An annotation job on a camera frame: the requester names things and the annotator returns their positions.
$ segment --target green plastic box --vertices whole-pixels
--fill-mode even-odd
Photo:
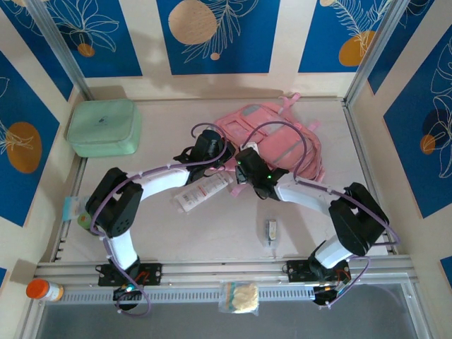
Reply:
[[[85,101],[77,105],[67,141],[81,157],[135,153],[140,143],[141,115],[132,100]]]

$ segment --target beige circle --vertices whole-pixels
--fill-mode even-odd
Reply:
[[[182,44],[202,44],[217,31],[213,12],[199,0],[183,0],[168,17],[169,30]]]
[[[218,53],[212,53],[212,54],[210,55],[210,58],[211,58],[213,61],[217,61],[217,60],[220,58],[220,55],[219,55]]]
[[[13,3],[18,4],[19,6],[25,7],[25,2],[23,2],[24,0],[11,0]]]
[[[319,1],[323,7],[331,6],[336,2],[336,0],[319,0]]]

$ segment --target black mounting bracket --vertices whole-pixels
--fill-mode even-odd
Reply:
[[[340,278],[338,271],[350,272],[348,263],[345,260],[340,261],[336,266],[329,270],[323,271],[323,277],[320,278],[311,269],[311,261],[305,260],[289,260],[286,262],[284,273],[289,278],[289,283],[312,283],[312,282],[335,282]]]
[[[96,266],[99,272],[99,286],[121,287],[129,281],[110,263]],[[140,263],[135,275],[135,281],[143,286],[158,286],[162,278],[161,263]]]

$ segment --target white robotic arm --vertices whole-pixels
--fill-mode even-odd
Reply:
[[[186,185],[190,172],[186,168],[173,168],[165,172],[155,173],[147,177],[136,179],[133,182],[141,185],[143,193],[140,201],[149,196]],[[108,237],[108,243],[112,250],[112,255],[123,270],[127,270],[137,260],[138,255],[133,247],[130,229],[116,237]]]
[[[212,133],[215,132],[204,131],[196,145],[191,148],[190,155],[186,154],[186,149],[180,156],[174,158],[182,164],[187,164],[186,168],[169,168],[164,172],[145,177],[139,176],[138,179],[128,182],[118,191],[120,198],[111,198],[101,210],[96,224],[105,231],[116,263],[130,276],[133,275],[131,272],[138,274],[137,267],[140,266],[140,260],[133,248],[129,231],[139,203],[166,189],[195,182],[204,175],[207,168],[211,166],[219,168],[234,154],[235,149],[228,144],[230,149],[221,161],[201,167],[191,166],[193,162],[205,160],[206,153],[208,153],[207,158],[210,159],[218,154],[218,147],[216,154],[208,151],[212,150],[209,148],[211,141],[213,139],[218,141],[218,134],[212,138]],[[322,243],[306,260],[303,265],[306,275],[301,275],[304,279],[302,281],[336,279],[336,272],[338,269],[344,268],[345,259],[352,255],[365,255],[384,231],[384,227],[377,220],[351,204],[347,199],[334,200],[331,192],[338,190],[302,178],[298,178],[297,183],[293,175],[284,169],[270,170],[253,148],[240,151],[235,158],[238,164],[236,166],[237,182],[252,185],[260,198],[298,203],[331,217],[336,235]],[[132,174],[124,173],[118,168],[108,171],[86,205],[89,214],[93,216],[108,194],[131,176]],[[339,191],[344,191],[343,195],[352,196],[354,200],[359,201],[379,218],[388,222],[387,217],[364,186],[353,183],[344,190]]]

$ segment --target small white object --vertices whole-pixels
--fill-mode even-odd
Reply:
[[[256,153],[259,154],[259,147],[257,146],[257,143],[250,141],[246,145],[241,146],[240,150],[245,150],[247,148],[253,148],[256,151]]]
[[[276,249],[278,239],[278,224],[276,219],[266,220],[265,245],[270,249]]]
[[[224,189],[231,182],[232,178],[228,173],[216,173],[211,177],[198,180],[193,185],[187,187],[187,189],[174,196],[174,202],[185,212],[189,212],[203,201],[206,201]]]

